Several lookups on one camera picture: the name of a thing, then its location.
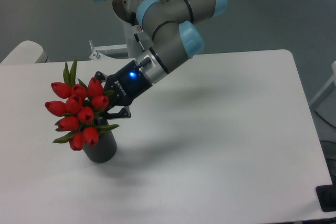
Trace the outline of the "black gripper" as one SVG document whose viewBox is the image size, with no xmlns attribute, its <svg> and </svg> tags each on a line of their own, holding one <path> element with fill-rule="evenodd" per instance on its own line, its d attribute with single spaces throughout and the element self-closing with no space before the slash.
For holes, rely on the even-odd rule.
<svg viewBox="0 0 336 224">
<path fill-rule="evenodd" d="M 153 86 L 152 82 L 138 69 L 135 60 L 115 74 L 107 76 L 97 71 L 94 77 L 101 83 L 105 82 L 104 91 L 114 90 L 114 94 L 109 98 L 110 106 L 124 106 L 118 113 L 105 112 L 102 116 L 105 119 L 129 119 L 131 117 L 129 105 Z"/>
</svg>

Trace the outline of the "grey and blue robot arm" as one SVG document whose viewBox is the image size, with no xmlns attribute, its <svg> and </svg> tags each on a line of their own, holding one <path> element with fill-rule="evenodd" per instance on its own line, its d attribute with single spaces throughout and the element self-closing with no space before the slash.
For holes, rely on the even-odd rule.
<svg viewBox="0 0 336 224">
<path fill-rule="evenodd" d="M 108 108 L 121 107 L 103 112 L 107 120 L 129 118 L 134 99 L 198 54 L 204 41 L 195 24 L 222 14 L 227 0 L 113 0 L 113 5 L 122 8 L 121 19 L 141 27 L 151 45 L 117 73 L 96 73 L 104 90 L 113 91 Z"/>
</svg>

